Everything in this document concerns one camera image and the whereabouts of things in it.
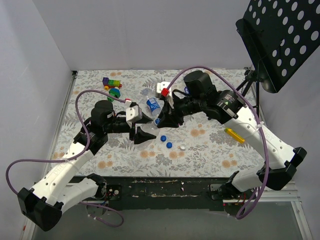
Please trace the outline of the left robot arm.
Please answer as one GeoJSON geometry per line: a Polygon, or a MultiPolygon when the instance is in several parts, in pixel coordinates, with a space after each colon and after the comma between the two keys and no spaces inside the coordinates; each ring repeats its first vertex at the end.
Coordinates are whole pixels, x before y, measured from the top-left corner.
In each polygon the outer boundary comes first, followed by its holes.
{"type": "Polygon", "coordinates": [[[98,101],[62,159],[30,189],[22,188],[18,192],[22,214],[46,232],[59,222],[65,211],[81,201],[105,199],[107,182],[95,173],[72,187],[67,184],[108,142],[109,134],[128,133],[136,145],[155,139],[155,135],[136,127],[136,124],[152,121],[137,104],[131,103],[120,116],[116,116],[110,101],[98,101]]]}

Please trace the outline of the clear unlabelled plastic bottle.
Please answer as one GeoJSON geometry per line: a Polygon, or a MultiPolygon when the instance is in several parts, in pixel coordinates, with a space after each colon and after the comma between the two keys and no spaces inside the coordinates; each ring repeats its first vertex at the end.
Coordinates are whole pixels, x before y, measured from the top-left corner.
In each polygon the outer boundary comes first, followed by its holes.
{"type": "Polygon", "coordinates": [[[138,150],[145,150],[157,138],[160,133],[160,129],[158,128],[159,123],[160,119],[156,118],[153,121],[144,123],[142,126],[137,128],[134,146],[138,150]]]}

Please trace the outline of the Pocari Sweat bottle cap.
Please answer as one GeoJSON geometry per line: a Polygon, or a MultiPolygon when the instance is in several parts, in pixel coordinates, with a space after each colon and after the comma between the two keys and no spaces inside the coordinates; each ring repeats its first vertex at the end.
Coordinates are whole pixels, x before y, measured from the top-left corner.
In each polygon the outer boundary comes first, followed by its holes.
{"type": "Polygon", "coordinates": [[[161,121],[161,120],[160,120],[159,118],[156,118],[156,119],[154,120],[154,122],[155,122],[156,125],[158,125],[158,124],[160,123],[160,121],[161,121]]]}

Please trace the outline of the Pepsi bottle blue label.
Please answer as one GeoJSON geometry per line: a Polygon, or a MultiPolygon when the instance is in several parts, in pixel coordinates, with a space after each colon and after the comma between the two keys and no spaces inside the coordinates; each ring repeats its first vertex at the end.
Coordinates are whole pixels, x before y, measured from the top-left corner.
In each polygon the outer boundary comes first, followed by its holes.
{"type": "Polygon", "coordinates": [[[190,95],[189,89],[188,89],[187,87],[184,88],[184,92],[185,92],[187,95],[190,95]]]}

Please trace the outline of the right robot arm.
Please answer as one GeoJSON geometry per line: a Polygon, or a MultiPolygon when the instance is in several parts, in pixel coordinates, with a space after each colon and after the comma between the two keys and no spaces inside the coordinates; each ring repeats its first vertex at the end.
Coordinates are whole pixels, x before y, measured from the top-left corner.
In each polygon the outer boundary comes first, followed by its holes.
{"type": "Polygon", "coordinates": [[[306,150],[286,144],[262,122],[256,122],[255,112],[249,105],[232,90],[217,90],[206,72],[193,71],[183,81],[188,89],[184,98],[175,95],[176,90],[169,82],[156,85],[155,95],[164,101],[159,128],[178,128],[185,116],[203,112],[209,120],[216,120],[239,134],[265,160],[260,166],[234,172],[213,193],[219,199],[237,199],[244,192],[263,185],[282,190],[306,157],[306,150]]]}

